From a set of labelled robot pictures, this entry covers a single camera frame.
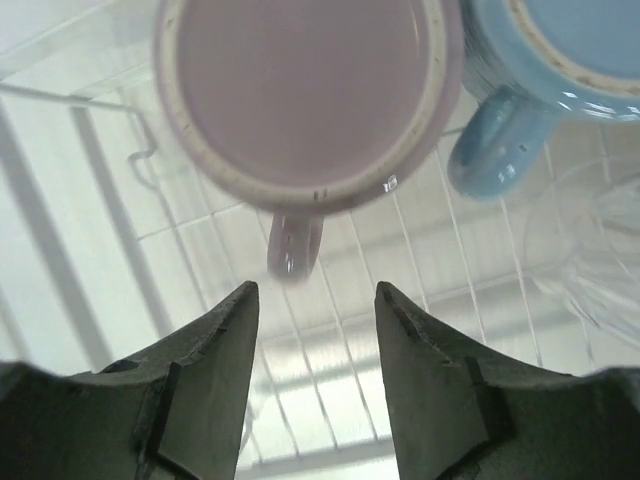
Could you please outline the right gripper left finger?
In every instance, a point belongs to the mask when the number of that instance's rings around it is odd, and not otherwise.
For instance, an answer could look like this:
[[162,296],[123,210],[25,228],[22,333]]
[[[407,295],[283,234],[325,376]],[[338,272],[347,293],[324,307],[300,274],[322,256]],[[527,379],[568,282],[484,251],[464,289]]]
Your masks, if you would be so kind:
[[231,479],[259,320],[256,283],[98,373],[1,367],[5,479]]

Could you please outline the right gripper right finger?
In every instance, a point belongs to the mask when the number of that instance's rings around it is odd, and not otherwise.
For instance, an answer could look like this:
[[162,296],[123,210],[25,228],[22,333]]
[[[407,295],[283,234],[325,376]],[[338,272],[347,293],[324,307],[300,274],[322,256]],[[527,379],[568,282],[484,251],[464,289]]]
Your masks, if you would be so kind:
[[376,288],[381,370],[403,479],[635,479],[639,372],[573,376],[503,355]]

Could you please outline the clear acrylic dish rack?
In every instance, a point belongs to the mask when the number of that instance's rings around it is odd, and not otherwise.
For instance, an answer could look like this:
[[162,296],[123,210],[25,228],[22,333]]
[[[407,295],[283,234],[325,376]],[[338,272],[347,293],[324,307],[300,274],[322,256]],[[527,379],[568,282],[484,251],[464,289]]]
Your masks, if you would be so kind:
[[459,196],[446,160],[476,108],[397,192],[329,218],[310,279],[266,270],[271,218],[204,179],[169,134],[150,66],[152,1],[1,5],[1,357],[99,370],[180,328],[244,280],[261,317],[242,479],[394,479],[377,282],[521,361],[583,375],[635,346],[569,313],[530,270],[554,258],[568,190],[620,175],[635,124],[565,122],[510,196]]

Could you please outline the clear glass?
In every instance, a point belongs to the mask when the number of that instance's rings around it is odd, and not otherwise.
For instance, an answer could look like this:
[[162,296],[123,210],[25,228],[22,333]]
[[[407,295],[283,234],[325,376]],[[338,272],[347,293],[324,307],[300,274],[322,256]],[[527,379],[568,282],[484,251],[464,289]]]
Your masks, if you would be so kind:
[[532,206],[522,253],[541,292],[637,347],[638,158],[597,158],[558,176]]

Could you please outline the lilac ceramic mug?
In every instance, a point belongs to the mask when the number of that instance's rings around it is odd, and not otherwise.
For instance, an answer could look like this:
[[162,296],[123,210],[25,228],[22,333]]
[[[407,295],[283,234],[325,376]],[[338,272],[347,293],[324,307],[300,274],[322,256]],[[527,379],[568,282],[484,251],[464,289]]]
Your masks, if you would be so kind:
[[154,74],[188,158],[273,216],[267,263],[312,272],[324,219],[391,191],[457,105],[456,1],[163,1]]

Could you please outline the light blue mug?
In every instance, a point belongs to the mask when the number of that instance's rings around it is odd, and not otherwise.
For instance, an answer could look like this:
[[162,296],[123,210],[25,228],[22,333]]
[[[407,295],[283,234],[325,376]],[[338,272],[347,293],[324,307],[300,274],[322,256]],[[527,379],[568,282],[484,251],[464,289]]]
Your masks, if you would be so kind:
[[463,1],[464,87],[479,102],[447,173],[493,199],[523,177],[563,118],[639,118],[636,1]]

